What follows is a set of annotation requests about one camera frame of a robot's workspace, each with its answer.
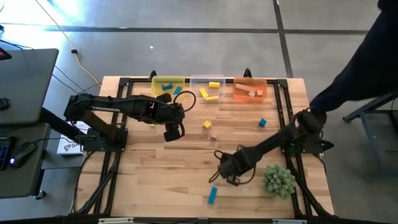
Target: clear plastic bin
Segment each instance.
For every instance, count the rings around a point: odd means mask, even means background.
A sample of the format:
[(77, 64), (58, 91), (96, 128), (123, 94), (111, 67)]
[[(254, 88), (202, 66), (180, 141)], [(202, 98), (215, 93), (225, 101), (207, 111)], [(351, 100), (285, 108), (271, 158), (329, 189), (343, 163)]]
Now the clear plastic bin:
[[(173, 88), (169, 90), (163, 90), (162, 85), (168, 85), (172, 83)], [(185, 88), (185, 77), (173, 77), (173, 76), (155, 76), (152, 78), (152, 85), (150, 93), (152, 96), (158, 96), (163, 93), (170, 93), (173, 95), (176, 87), (181, 87), (181, 91)]]
[[(235, 88), (235, 84), (242, 84), (256, 90), (262, 90), (262, 96), (251, 97), (247, 91)], [(267, 98), (267, 80), (265, 78), (234, 78), (234, 100), (263, 102)]]
[[(219, 88), (210, 88), (210, 82), (220, 83)], [(218, 100), (221, 100), (226, 93), (225, 88), (225, 77), (224, 75), (191, 75), (190, 77), (190, 91), (193, 92), (197, 98), (204, 100), (200, 93), (200, 89), (204, 88), (209, 96), (218, 96)]]

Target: person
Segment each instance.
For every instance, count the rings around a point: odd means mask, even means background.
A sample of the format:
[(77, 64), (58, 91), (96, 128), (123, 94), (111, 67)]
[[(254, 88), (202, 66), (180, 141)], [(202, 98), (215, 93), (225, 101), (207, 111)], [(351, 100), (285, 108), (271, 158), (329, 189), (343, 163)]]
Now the person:
[(398, 91), (398, 1), (379, 0), (373, 26), (343, 71), (310, 102), (326, 123), (326, 112), (350, 100), (365, 100)]

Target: concrete floor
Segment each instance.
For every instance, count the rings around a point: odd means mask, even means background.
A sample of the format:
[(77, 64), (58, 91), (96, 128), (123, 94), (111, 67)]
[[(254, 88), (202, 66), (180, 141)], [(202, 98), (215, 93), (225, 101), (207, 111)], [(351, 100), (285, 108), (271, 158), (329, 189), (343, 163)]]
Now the concrete floor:
[[(60, 25), (90, 27), (173, 27), (277, 29), (272, 0), (73, 0), (40, 1)], [(285, 29), (368, 30), (379, 10), (376, 0), (279, 0)], [(0, 12), (6, 31), (0, 38), (33, 48), (58, 48), (57, 66), (82, 87), (92, 79), (75, 62), (60, 32), (32, 0), (8, 0)], [(67, 32), (81, 61), (97, 79), (104, 75), (223, 74), (240, 76), (246, 67), (255, 77), (286, 77), (278, 33)], [(343, 69), (364, 35), (286, 35), (293, 76), (305, 79), (312, 99)], [(10, 50), (11, 46), (0, 44)], [(60, 76), (65, 83), (75, 86)], [(97, 94), (98, 88), (90, 93)], [(45, 107), (62, 117), (72, 94), (52, 80)], [(365, 102), (349, 102), (331, 112), (325, 139), (335, 147), (325, 153), (335, 213), (344, 218), (398, 223), (398, 179), (372, 180), (373, 159), (359, 120), (341, 118)], [(76, 169), (46, 171), (43, 200), (0, 200), (0, 220), (66, 215)]]

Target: orange bin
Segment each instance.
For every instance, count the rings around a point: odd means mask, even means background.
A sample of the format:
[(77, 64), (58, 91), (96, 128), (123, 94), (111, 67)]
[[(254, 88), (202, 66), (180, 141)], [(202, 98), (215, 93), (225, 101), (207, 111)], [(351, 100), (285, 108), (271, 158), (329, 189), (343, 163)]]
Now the orange bin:
[[(251, 97), (249, 92), (235, 88), (236, 84), (242, 84), (256, 90), (262, 90), (262, 96)], [(267, 98), (267, 80), (265, 78), (234, 78), (234, 100), (263, 102)]]

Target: computer mouse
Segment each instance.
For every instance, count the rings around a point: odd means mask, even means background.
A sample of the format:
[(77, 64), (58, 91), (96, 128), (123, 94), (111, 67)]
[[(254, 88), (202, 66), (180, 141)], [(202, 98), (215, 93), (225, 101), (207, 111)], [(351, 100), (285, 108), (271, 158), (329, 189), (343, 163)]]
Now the computer mouse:
[(36, 146), (32, 142), (21, 144), (14, 152), (12, 152), (8, 165), (14, 169), (22, 167), (35, 149)]

